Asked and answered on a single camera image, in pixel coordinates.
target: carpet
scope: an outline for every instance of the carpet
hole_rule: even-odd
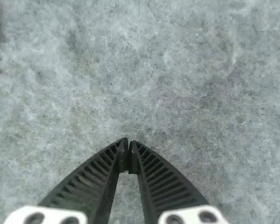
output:
[[[280,0],[0,0],[0,223],[122,137],[279,224]],[[144,223],[136,176],[109,223]]]

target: floor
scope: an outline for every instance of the floor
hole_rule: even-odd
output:
[[[279,224],[280,0],[0,0],[0,223],[122,137]],[[143,224],[126,176],[109,223]]]

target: gray carpet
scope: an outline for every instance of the gray carpet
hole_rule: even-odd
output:
[[[280,0],[0,0],[0,223],[121,137],[280,224]],[[125,177],[110,224],[142,224]]]

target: screw hole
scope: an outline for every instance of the screw hole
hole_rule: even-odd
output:
[[[183,224],[183,220],[179,216],[169,216],[166,224]]]
[[[66,218],[61,224],[79,224],[79,220],[75,217]]]
[[[30,215],[26,219],[25,224],[41,224],[44,218],[45,218],[45,216],[42,213],[37,212],[37,213]]]
[[[217,218],[207,211],[201,212],[199,218],[203,223],[215,223],[217,221]]]

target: ribbed black plastic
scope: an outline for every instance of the ribbed black plastic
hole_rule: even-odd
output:
[[[128,141],[112,143],[61,181],[40,206],[85,212],[89,224],[107,224],[120,172],[127,170]]]
[[[184,175],[150,148],[132,141],[129,158],[129,173],[138,175],[146,224],[156,224],[167,210],[208,204]]]

